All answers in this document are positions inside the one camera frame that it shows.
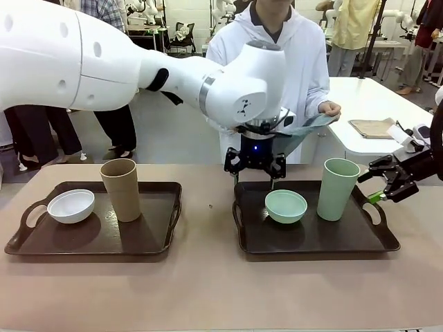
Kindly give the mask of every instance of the chair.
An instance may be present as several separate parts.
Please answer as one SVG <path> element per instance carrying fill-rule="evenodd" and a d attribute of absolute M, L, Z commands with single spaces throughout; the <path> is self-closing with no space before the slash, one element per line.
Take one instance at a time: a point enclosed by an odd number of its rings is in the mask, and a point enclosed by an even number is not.
<path fill-rule="evenodd" d="M 177 24 L 175 25 L 175 30 L 178 31 L 183 26 L 184 26 L 183 23 L 177 22 Z M 185 37 L 185 39 L 179 41 L 177 39 L 177 37 L 175 37 L 173 40 L 171 40 L 171 48 L 173 48 L 173 47 L 174 48 L 185 48 L 187 50 L 188 47 L 191 46 L 192 47 L 191 55 L 194 55 L 197 52 L 197 50 L 195 48 L 195 43 L 194 43 L 194 35 L 192 34 L 192 31 L 194 30 L 194 26 L 195 26 L 195 23 L 188 24 L 189 33 Z"/>

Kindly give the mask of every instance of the gray pants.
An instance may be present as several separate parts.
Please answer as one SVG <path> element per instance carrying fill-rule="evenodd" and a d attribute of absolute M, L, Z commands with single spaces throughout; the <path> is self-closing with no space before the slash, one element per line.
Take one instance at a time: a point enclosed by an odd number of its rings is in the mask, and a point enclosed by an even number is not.
<path fill-rule="evenodd" d="M 408 61 L 399 77 L 399 84 L 410 87 L 420 86 L 427 55 L 427 49 L 420 46 L 414 47 L 413 54 L 409 55 Z"/>
<path fill-rule="evenodd" d="M 352 73 L 358 50 L 345 50 L 332 44 L 331 54 L 327 62 L 330 77 L 349 77 Z"/>

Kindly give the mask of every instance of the person's left hand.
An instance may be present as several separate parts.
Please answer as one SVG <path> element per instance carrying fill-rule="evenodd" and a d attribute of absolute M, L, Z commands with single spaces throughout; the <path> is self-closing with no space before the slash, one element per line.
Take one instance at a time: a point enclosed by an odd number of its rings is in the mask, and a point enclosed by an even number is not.
<path fill-rule="evenodd" d="M 327 116 L 339 116 L 341 114 L 341 106 L 335 102 L 322 102 L 318 105 L 318 112 Z"/>
<path fill-rule="evenodd" d="M 438 29 L 435 29 L 433 32 L 432 32 L 432 39 L 437 39 L 439 36 L 440 36 L 440 30 L 438 30 Z"/>

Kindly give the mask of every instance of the brown cup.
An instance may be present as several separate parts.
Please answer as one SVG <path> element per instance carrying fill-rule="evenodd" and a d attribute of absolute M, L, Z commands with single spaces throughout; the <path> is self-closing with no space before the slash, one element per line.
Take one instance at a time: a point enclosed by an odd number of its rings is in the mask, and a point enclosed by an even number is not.
<path fill-rule="evenodd" d="M 117 219 L 136 220 L 141 214 L 136 163 L 131 159 L 111 160 L 100 168 L 100 174 Z"/>

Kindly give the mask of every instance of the neck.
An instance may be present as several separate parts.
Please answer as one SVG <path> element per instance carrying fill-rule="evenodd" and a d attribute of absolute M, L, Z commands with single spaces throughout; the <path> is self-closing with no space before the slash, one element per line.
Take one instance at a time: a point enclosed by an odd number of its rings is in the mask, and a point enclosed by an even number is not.
<path fill-rule="evenodd" d="M 286 7 L 272 12 L 264 8 L 261 1 L 256 2 L 255 9 L 257 10 L 257 15 L 262 21 L 263 26 L 268 29 L 270 33 L 276 33 L 281 30 L 289 10 L 289 8 Z"/>

